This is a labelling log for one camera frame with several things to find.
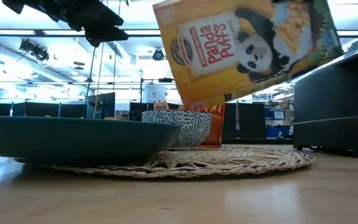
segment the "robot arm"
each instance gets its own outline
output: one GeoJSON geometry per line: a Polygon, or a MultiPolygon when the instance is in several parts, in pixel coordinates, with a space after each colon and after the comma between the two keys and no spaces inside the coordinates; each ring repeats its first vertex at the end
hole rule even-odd
{"type": "Polygon", "coordinates": [[[117,28],[124,21],[99,0],[2,0],[2,3],[18,14],[26,5],[55,22],[66,22],[77,32],[84,29],[86,39],[94,47],[101,42],[128,39],[128,35],[117,28]]]}

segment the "computer monitor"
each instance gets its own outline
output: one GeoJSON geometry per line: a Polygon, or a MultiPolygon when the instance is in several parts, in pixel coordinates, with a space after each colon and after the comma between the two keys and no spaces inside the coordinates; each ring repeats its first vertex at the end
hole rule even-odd
{"type": "Polygon", "coordinates": [[[129,120],[142,121],[142,113],[153,109],[153,103],[136,103],[129,104],[129,120]]]}
{"type": "Polygon", "coordinates": [[[85,118],[93,118],[95,105],[97,105],[94,117],[95,119],[104,119],[116,116],[116,93],[100,94],[98,95],[98,102],[96,102],[96,96],[89,96],[87,97],[86,102],[85,118]]]}
{"type": "Polygon", "coordinates": [[[57,117],[59,104],[25,102],[25,116],[44,117],[45,115],[57,117]]]}

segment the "cereal puffs illustration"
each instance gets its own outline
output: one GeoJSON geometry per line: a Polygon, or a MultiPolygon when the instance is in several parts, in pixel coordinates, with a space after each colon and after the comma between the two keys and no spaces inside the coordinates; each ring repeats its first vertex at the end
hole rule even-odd
{"type": "Polygon", "coordinates": [[[313,48],[307,3],[287,1],[275,3],[271,18],[250,9],[239,8],[237,17],[247,20],[256,34],[240,31],[237,50],[237,70],[248,73],[252,82],[269,77],[261,73],[271,69],[273,76],[290,72],[292,66],[308,55],[313,48]]]}

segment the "ceiling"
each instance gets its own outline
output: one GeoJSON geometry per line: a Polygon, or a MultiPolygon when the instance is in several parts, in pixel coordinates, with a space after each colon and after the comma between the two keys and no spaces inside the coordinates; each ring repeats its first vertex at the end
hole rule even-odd
{"type": "MultiPolygon", "coordinates": [[[[105,0],[103,2],[124,19],[124,25],[120,29],[158,29],[152,4],[159,0],[131,0],[129,6],[125,1],[105,0]]],[[[329,0],[331,14],[338,29],[358,29],[358,5],[348,5],[350,3],[358,3],[358,0],[329,0]]],[[[8,32],[8,29],[69,29],[69,27],[64,22],[54,22],[47,15],[29,7],[25,7],[22,14],[18,15],[0,1],[0,29],[7,29],[8,32]]],[[[6,63],[10,66],[0,65],[0,81],[27,82],[34,80],[35,77],[39,82],[63,83],[43,87],[4,83],[3,86],[0,85],[0,90],[13,93],[7,93],[2,97],[20,95],[28,98],[29,95],[40,92],[40,88],[46,88],[44,92],[47,98],[83,98],[86,85],[70,85],[65,82],[84,82],[91,74],[94,82],[98,80],[116,82],[114,91],[117,98],[138,99],[141,77],[172,77],[166,60],[157,62],[151,59],[156,48],[163,48],[160,37],[131,37],[118,43],[101,44],[97,49],[83,37],[26,38],[34,44],[47,48],[50,55],[47,62],[37,62],[35,58],[19,50],[23,39],[22,37],[0,37],[0,60],[10,61],[6,63]],[[74,62],[84,63],[83,69],[75,69],[74,62]]],[[[350,41],[352,39],[341,40],[342,44],[350,41]]],[[[97,89],[100,89],[101,93],[113,91],[111,85],[91,85],[91,94],[94,94],[97,89]]],[[[279,85],[269,88],[269,93],[282,95],[288,90],[290,88],[287,85],[279,85]]],[[[178,100],[179,96],[177,93],[172,93],[170,98],[178,100]]]]}

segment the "teal bowl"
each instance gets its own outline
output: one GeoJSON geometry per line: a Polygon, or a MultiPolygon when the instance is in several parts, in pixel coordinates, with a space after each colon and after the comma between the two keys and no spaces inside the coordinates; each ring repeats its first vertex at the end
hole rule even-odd
{"type": "Polygon", "coordinates": [[[0,116],[0,156],[47,164],[123,164],[166,149],[180,130],[136,121],[0,116]]]}

